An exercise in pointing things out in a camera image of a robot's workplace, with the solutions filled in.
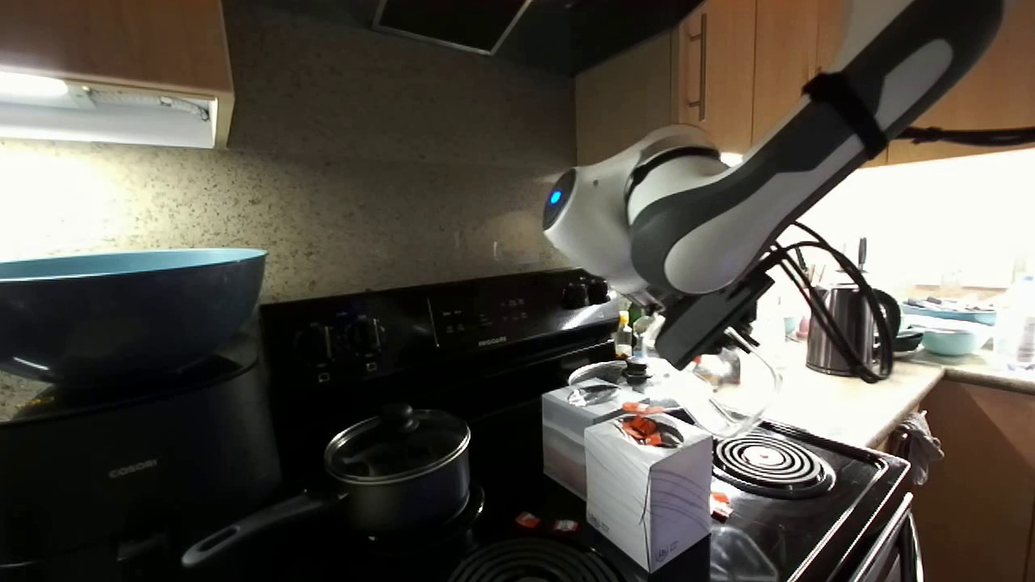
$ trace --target white robotic arm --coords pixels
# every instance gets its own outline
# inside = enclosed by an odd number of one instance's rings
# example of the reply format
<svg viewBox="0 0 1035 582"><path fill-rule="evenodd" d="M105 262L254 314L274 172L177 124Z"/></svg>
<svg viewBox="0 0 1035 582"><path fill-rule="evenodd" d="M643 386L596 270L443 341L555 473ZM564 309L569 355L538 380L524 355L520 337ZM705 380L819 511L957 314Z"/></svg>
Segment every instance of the white robotic arm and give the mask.
<svg viewBox="0 0 1035 582"><path fill-rule="evenodd" d="M855 3L850 27L874 27L868 6ZM659 353L685 365L767 292L777 235L929 111L1000 19L1003 0L900 0L743 166L723 168L699 128L658 128L565 172L544 206L547 239L617 293L667 307Z"/></svg>

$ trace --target granite backsplash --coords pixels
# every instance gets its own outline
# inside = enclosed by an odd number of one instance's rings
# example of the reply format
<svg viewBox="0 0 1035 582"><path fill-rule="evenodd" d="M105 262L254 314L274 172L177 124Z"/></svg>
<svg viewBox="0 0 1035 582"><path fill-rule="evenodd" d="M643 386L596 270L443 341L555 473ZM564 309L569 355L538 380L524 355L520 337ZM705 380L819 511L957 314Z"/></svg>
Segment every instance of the granite backsplash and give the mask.
<svg viewBox="0 0 1035 582"><path fill-rule="evenodd" d="M261 245L266 300L565 265L569 77L252 0L226 27L230 147L0 138L0 259Z"/></svg>

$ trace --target white box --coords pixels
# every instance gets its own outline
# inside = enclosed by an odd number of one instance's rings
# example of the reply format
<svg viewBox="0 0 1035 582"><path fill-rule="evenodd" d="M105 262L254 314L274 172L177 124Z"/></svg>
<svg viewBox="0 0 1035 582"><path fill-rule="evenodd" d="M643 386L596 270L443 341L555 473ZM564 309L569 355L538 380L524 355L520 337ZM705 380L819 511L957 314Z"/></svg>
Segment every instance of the white box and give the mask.
<svg viewBox="0 0 1035 582"><path fill-rule="evenodd" d="M658 571L709 536L712 436L658 412L677 449L641 445L617 421L586 430L586 519L641 570Z"/></svg>
<svg viewBox="0 0 1035 582"><path fill-rule="evenodd" d="M617 417L638 390L617 387L609 400L586 404L579 390L561 387L541 396L544 417L544 476L586 499L586 425Z"/></svg>

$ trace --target stove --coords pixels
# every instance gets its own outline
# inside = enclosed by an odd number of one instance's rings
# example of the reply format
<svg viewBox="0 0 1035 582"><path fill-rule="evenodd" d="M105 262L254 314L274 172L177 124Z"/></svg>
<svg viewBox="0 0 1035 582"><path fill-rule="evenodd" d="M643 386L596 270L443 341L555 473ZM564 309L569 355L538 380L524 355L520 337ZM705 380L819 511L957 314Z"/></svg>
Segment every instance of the stove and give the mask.
<svg viewBox="0 0 1035 582"><path fill-rule="evenodd" d="M386 404L472 425L472 499L433 531L372 539L335 518L261 536L254 578L641 582L850 578L908 503L908 463L760 424L714 444L728 511L712 536L643 571L544 476L541 395L616 357L617 300L586 270L528 270L259 309L288 488L320 488L323 444Z"/></svg>

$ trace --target pot lid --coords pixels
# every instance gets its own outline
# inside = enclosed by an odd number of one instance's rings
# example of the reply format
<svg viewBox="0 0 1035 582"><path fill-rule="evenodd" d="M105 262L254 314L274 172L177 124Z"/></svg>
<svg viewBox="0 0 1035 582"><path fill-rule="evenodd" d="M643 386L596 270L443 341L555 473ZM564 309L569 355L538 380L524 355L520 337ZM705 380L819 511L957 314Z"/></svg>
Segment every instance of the pot lid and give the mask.
<svg viewBox="0 0 1035 582"><path fill-rule="evenodd" d="M468 439L468 425L452 412L400 406L339 430L323 463L339 481L403 481L452 463Z"/></svg>

